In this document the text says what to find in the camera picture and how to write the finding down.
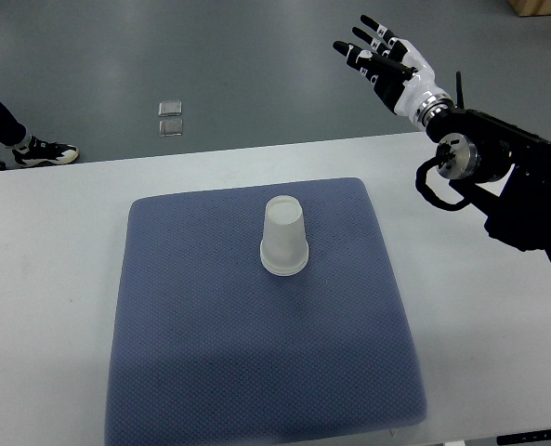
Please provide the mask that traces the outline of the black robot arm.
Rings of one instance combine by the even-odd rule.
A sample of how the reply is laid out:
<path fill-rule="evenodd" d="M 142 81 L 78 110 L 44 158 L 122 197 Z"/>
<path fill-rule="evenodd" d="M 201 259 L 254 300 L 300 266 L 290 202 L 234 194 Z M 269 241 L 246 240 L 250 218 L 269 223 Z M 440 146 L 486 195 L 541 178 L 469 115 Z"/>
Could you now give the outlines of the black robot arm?
<path fill-rule="evenodd" d="M 551 142 L 461 99 L 435 99 L 421 118 L 437 145 L 416 171 L 423 198 L 449 212 L 474 205 L 491 238 L 551 263 Z"/>

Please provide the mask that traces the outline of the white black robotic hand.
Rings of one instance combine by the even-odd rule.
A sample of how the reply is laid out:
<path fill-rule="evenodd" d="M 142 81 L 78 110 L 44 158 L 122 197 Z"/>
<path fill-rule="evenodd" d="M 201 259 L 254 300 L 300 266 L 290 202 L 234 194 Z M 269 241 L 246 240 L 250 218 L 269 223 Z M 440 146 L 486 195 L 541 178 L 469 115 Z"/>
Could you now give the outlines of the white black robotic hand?
<path fill-rule="evenodd" d="M 372 85 L 391 112 L 425 129 L 434 114 L 453 105 L 452 98 L 437 86 L 434 70 L 410 41 L 366 15 L 361 23 L 364 27 L 352 32 L 365 46 L 335 41 L 334 50 Z"/>

